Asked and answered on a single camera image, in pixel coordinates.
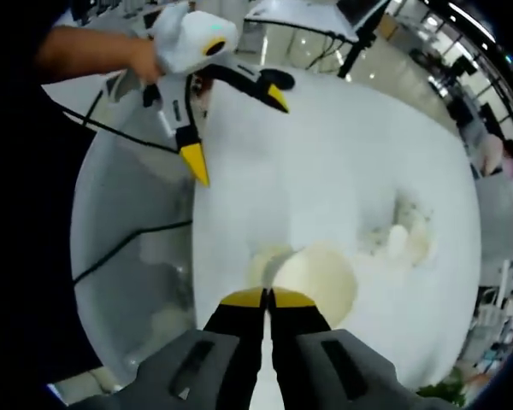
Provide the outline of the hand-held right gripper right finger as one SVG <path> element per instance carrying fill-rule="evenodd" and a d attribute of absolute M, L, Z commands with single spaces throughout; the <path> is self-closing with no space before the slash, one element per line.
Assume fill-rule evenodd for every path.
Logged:
<path fill-rule="evenodd" d="M 346 330 L 332 330 L 315 302 L 272 288 L 272 361 L 286 409 L 443 409 L 406 389 L 387 360 Z"/>

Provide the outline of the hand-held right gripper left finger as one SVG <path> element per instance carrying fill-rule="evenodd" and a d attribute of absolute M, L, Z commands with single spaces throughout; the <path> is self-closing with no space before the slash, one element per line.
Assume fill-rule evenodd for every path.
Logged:
<path fill-rule="evenodd" d="M 112 409 L 247 409 L 261 365 L 268 292 L 224 297 L 202 330 L 187 331 L 139 364 Z"/>

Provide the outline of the person's left hand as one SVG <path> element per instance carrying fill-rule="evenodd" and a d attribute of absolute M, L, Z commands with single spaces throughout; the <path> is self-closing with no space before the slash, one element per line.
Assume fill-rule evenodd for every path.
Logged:
<path fill-rule="evenodd" d="M 128 38 L 126 45 L 127 67 L 146 84 L 155 84 L 163 75 L 156 59 L 153 41 L 148 38 Z"/>

